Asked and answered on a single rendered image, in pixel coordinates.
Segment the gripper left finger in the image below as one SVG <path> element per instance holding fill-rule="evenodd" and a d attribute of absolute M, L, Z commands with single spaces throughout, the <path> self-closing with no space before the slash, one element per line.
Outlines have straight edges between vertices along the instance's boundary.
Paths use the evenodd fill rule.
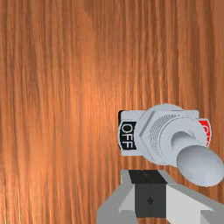
<path fill-rule="evenodd" d="M 148 171 L 122 170 L 121 184 L 98 209 L 96 224 L 138 224 L 138 218 L 151 217 L 149 180 Z"/>

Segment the grey toggle switch black base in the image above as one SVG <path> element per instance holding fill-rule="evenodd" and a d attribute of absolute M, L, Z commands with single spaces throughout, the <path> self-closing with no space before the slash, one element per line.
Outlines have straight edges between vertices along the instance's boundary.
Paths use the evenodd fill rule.
<path fill-rule="evenodd" d="M 117 139 L 124 156 L 176 167 L 197 186 L 216 186 L 224 179 L 224 163 L 209 149 L 211 138 L 211 124 L 197 110 L 165 103 L 118 112 Z"/>

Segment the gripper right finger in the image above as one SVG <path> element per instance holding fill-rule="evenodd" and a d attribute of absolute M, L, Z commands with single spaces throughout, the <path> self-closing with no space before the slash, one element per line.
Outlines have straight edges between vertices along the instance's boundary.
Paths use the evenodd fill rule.
<path fill-rule="evenodd" d="M 176 183 L 162 170 L 152 170 L 150 216 L 170 224 L 224 224 L 224 205 Z"/>

